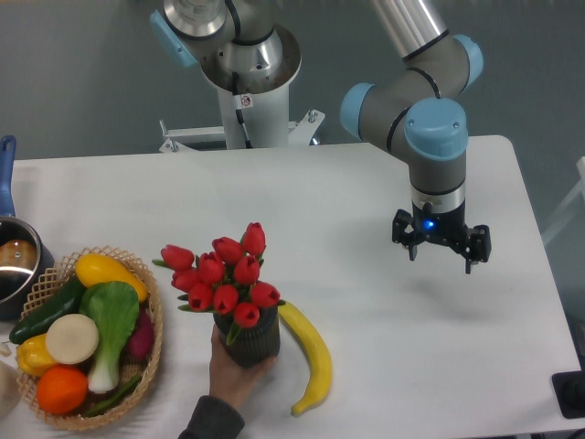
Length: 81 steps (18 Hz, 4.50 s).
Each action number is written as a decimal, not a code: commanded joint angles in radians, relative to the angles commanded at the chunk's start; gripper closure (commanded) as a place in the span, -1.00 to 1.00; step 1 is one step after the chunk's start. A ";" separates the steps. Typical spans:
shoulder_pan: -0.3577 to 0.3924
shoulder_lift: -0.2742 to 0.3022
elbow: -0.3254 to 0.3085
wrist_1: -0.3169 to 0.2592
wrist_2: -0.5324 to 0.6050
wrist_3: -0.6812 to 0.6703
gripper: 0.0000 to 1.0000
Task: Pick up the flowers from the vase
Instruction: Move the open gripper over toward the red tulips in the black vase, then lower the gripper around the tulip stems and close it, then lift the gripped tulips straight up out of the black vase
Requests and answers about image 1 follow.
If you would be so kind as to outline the person's hand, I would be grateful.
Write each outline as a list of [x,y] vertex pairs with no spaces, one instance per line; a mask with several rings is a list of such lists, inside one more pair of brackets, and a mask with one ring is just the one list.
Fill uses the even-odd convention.
[[258,381],[274,367],[277,358],[269,357],[251,368],[243,368],[229,355],[220,335],[218,327],[213,326],[208,395],[238,410],[250,397]]

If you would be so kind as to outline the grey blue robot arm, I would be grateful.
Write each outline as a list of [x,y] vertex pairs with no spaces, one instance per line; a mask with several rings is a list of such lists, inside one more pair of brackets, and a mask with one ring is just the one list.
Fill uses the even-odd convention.
[[[470,38],[452,35],[428,1],[376,1],[373,8],[405,71],[384,87],[353,86],[342,126],[405,163],[411,209],[399,210],[392,239],[415,255],[423,242],[462,255],[467,267],[489,259],[485,225],[465,222],[466,115],[456,97],[481,74]],[[166,1],[150,17],[166,53],[197,65],[216,89],[227,147],[290,145],[289,86],[301,66],[294,35],[277,24],[270,1]]]

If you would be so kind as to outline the grey sleeved forearm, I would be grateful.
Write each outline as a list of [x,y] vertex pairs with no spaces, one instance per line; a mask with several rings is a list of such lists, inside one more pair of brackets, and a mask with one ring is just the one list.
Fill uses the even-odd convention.
[[237,438],[245,427],[240,413],[227,402],[201,396],[180,439]]

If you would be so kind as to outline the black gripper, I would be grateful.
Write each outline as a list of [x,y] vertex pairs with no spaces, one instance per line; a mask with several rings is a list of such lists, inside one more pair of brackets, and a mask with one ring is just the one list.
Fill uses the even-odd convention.
[[423,242],[451,248],[465,259],[465,273],[470,274],[474,265],[488,262],[491,255],[491,233],[487,225],[468,228],[465,224],[465,202],[458,208],[443,213],[420,209],[412,204],[413,217],[406,210],[398,209],[392,220],[392,241],[409,252],[413,262],[418,245]]

